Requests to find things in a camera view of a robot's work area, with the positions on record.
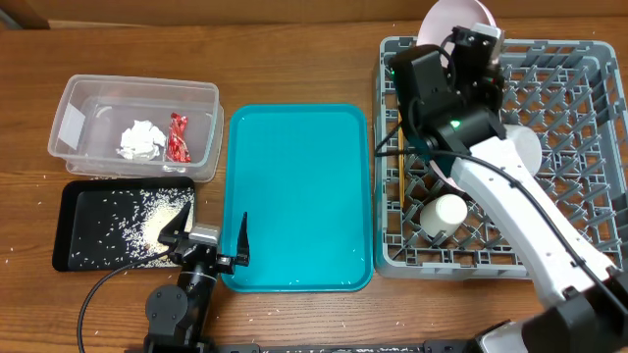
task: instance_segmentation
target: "white paper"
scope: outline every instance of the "white paper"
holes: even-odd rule
[[[68,103],[68,108],[66,108],[66,113],[63,115],[61,127],[59,128],[59,138],[66,142],[68,146],[77,149],[84,122],[85,114]]]

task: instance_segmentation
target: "wire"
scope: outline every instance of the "wire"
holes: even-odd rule
[[[376,157],[387,157],[387,156],[398,156],[405,154],[416,154],[417,150],[395,150],[395,151],[386,151],[386,152],[378,152],[375,154]],[[449,156],[449,157],[457,157],[460,159],[464,159],[467,161],[474,162],[476,164],[481,165],[484,168],[491,170],[492,172],[498,174],[500,177],[505,178],[510,183],[510,187],[517,188],[534,206],[534,208],[539,212],[544,221],[548,224],[551,231],[556,235],[560,244],[565,248],[567,253],[573,258],[574,264],[582,269],[582,271],[591,279],[591,281],[603,292],[603,294],[612,302],[612,304],[624,315],[628,315],[628,310],[626,307],[617,299],[617,297],[602,283],[602,281],[593,273],[593,271],[587,266],[587,263],[584,259],[578,255],[576,250],[571,247],[571,244],[567,241],[565,236],[560,232],[556,224],[551,219],[550,215],[546,212],[546,210],[541,206],[539,201],[525,188],[519,180],[506,173],[502,169],[492,165],[491,163],[481,160],[477,157],[473,157],[470,155],[466,155],[464,153],[452,152],[452,151],[421,151],[421,154],[432,155],[432,156]]]
[[[153,255],[153,256],[149,256],[145,259],[142,260],[138,260],[135,261],[133,263],[130,263],[128,265],[124,265],[122,267],[120,267],[117,270],[114,270],[111,274],[103,277],[101,280],[99,280],[96,284],[94,284],[94,286],[91,288],[91,290],[89,291],[89,293],[87,294],[87,297],[85,297],[85,301],[82,303],[82,307],[80,308],[80,313],[78,314],[78,322],[77,322],[77,343],[78,343],[78,351],[80,353],[85,353],[85,347],[82,344],[82,320],[85,317],[85,312],[87,311],[87,305],[89,305],[89,301],[91,300],[91,298],[94,296],[94,294],[96,293],[96,290],[98,290],[98,288],[105,282],[107,281],[107,279],[119,274],[120,272],[124,271],[124,270],[128,270],[131,269],[137,265],[141,265],[141,264],[145,264],[148,262],[151,262],[153,260],[157,260],[162,256],[166,256],[168,254],[170,254],[171,252],[173,252],[174,248],[170,248],[164,252],[161,252],[159,254]]]
[[[391,137],[393,137],[394,134],[396,134],[396,132],[399,130],[399,128],[401,127],[401,122],[399,122],[392,130],[391,132],[389,132],[389,134],[387,134],[384,139],[382,140],[382,142],[378,143],[378,145],[375,147],[375,151],[379,152],[382,147],[384,146],[384,144],[386,142],[388,142],[388,140],[391,139]]]

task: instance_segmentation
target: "white cup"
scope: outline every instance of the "white cup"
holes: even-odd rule
[[[448,194],[425,205],[419,222],[428,235],[437,236],[442,230],[450,236],[466,218],[466,202],[460,196]]]

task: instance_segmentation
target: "plastic container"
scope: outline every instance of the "plastic container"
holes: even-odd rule
[[[171,114],[189,118],[184,132],[190,163],[164,156],[130,161],[120,156],[123,131],[148,120],[169,133]],[[52,125],[48,152],[68,172],[100,177],[191,177],[209,181],[220,157],[224,112],[213,83],[161,78],[76,75],[70,78]]]
[[[373,101],[376,144],[398,121],[388,60],[415,41],[388,37],[380,45]],[[505,78],[501,120],[530,127],[541,142],[535,179],[580,234],[623,268],[628,112],[614,50],[599,41],[507,39],[500,62]],[[394,135],[385,150],[398,144]],[[375,269],[380,275],[528,277],[512,247],[471,200],[466,220],[453,235],[432,237],[421,227],[424,206],[456,190],[416,156],[405,156],[402,169],[397,157],[376,158],[375,188]]]

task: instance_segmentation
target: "clear plastic container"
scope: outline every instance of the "clear plastic container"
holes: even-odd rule
[[[168,136],[172,113],[188,117],[183,137],[190,163],[126,160],[122,133],[150,121]],[[52,125],[48,152],[70,173],[100,177],[186,176],[209,181],[216,173],[224,112],[213,83],[161,78],[77,75],[70,78]]]

